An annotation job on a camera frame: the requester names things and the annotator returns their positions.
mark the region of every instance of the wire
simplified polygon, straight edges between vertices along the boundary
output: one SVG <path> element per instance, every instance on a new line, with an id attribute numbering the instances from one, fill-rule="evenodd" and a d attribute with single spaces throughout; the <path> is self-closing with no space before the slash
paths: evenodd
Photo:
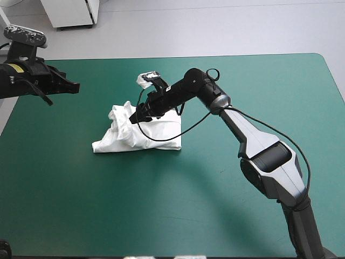
<path id="1" fill-rule="evenodd" d="M 21 78 L 21 79 L 16 79 L 15 82 L 19 82 L 19 81 L 23 81 L 25 82 L 26 84 L 28 84 L 32 90 L 38 95 L 40 96 L 49 106 L 52 106 L 53 105 L 53 102 L 51 99 L 48 98 L 48 96 L 46 96 L 44 94 L 44 92 L 42 92 L 42 90 L 40 88 L 38 88 L 36 85 L 34 85 L 32 82 L 28 81 L 27 79 L 25 78 Z"/>
<path id="2" fill-rule="evenodd" d="M 236 109 L 234 107 L 226 107 L 225 108 L 226 110 L 232 110 L 232 111 L 236 111 L 240 114 L 242 114 L 243 116 L 251 119 L 251 120 L 254 120 L 270 129 L 272 129 L 273 131 L 277 132 L 278 134 L 282 135 L 283 137 L 285 137 L 286 139 L 288 139 L 297 149 L 298 151 L 300 152 L 300 154 L 302 155 L 305 163 L 306 163 L 306 166 L 307 166 L 307 170 L 308 170 L 308 180 L 307 180 L 307 187 L 306 187 L 306 191 L 304 193 L 304 196 L 303 198 L 293 207 L 289 207 L 290 209 L 290 212 L 288 214 L 288 217 L 287 217 L 287 229 L 288 229 L 288 233 L 289 233 L 289 238 L 291 240 L 291 243 L 292 243 L 292 246 L 295 248 L 296 250 L 296 253 L 298 255 L 298 257 L 302 257 L 303 258 L 303 255 L 302 255 L 302 252 L 300 251 L 299 247 L 297 246 L 297 242 L 296 242 L 296 239 L 295 239 L 295 229 L 294 229 L 294 225 L 292 224 L 293 222 L 293 212 L 298 212 L 300 209 L 297 209 L 303 202 L 305 202 L 305 200 L 308 198 L 308 193 L 309 193 L 309 189 L 310 189 L 310 185 L 311 185 L 311 168 L 310 168 L 310 165 L 309 165 L 309 162 L 307 160 L 307 157 L 304 155 L 302 149 L 297 145 L 297 143 L 295 141 L 293 141 L 288 135 L 286 135 L 285 133 L 277 130 L 276 128 L 270 126 L 269 124 L 261 121 L 261 120 L 258 120 L 242 111 L 240 111 L 239 109 Z"/>
<path id="3" fill-rule="evenodd" d="M 206 119 L 210 114 L 211 112 L 207 113 L 201 120 L 199 120 L 198 122 L 196 122 L 194 125 L 192 125 L 191 127 L 189 127 L 188 129 L 186 129 L 185 131 L 181 132 L 179 135 L 176 135 L 172 138 L 169 138 L 169 139 L 154 139 L 154 138 L 151 138 L 150 136 L 147 136 L 147 134 L 144 132 L 144 130 L 141 128 L 140 124 L 139 124 L 139 121 L 138 121 L 138 115 L 137 115 L 137 107 L 139 106 L 139 103 L 140 103 L 140 100 L 141 100 L 141 96 L 144 92 L 144 89 L 140 92 L 139 94 L 139 99 L 138 99 L 138 102 L 136 104 L 136 108 L 135 108 L 135 119 L 137 121 L 137 124 L 138 124 L 138 127 L 141 131 L 141 133 L 148 139 L 152 140 L 152 141 L 157 141 L 157 142 L 164 142 L 164 141 L 169 141 L 169 140 L 172 140 L 172 139 L 176 139 L 180 136 L 182 136 L 184 133 L 187 133 L 189 132 L 191 129 L 193 129 L 194 127 L 196 127 L 197 125 L 199 125 L 204 119 Z"/>
<path id="4" fill-rule="evenodd" d="M 5 44 L 2 44 L 2 45 L 0 46 L 0 49 L 2 49 L 3 47 L 6 47 L 6 46 L 8 46 L 8 45 L 10 45 L 9 42 L 7 42 L 7 43 L 5 43 Z"/>

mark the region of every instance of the green table surface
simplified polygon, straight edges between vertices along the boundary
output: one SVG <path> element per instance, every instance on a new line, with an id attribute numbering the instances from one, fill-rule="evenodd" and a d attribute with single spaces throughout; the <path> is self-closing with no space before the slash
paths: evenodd
<path id="1" fill-rule="evenodd" d="M 92 152 L 112 105 L 136 104 L 139 73 L 174 83 L 191 67 L 216 67 L 235 107 L 305 151 L 323 245 L 345 255 L 345 105 L 320 55 L 47 63 L 80 93 L 51 96 L 51 107 L 20 97 L 0 137 L 0 237 L 13 254 L 294 256 L 281 207 L 244 178 L 239 143 L 219 117 L 184 135 L 181 151 Z M 182 128 L 206 112 L 189 101 Z"/>

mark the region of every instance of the white cloth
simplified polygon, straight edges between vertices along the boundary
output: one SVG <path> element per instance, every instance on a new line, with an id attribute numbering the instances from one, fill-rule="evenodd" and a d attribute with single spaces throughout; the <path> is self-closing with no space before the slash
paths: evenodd
<path id="1" fill-rule="evenodd" d="M 148 81 L 144 80 L 144 79 L 141 77 L 143 74 L 148 74 L 148 77 L 150 77 L 150 74 L 149 74 L 149 73 L 153 73 L 153 71 L 152 71 L 152 72 L 147 72 L 147 73 L 142 73 L 142 74 L 140 74 L 140 75 L 138 76 L 137 80 L 136 80 L 137 84 L 140 85 L 143 89 L 146 89 L 146 88 L 148 88 L 149 86 L 152 85 L 151 82 L 148 82 Z"/>
<path id="2" fill-rule="evenodd" d="M 135 112 L 130 101 L 123 106 L 113 105 L 109 119 L 111 127 L 100 141 L 92 143 L 94 153 L 135 151 L 148 148 L 181 149 L 181 136 L 164 142 L 146 138 L 137 124 L 132 124 L 129 117 Z M 175 111 L 165 113 L 160 119 L 153 118 L 150 122 L 141 122 L 140 127 L 146 135 L 154 139 L 169 139 L 181 133 L 181 117 Z"/>

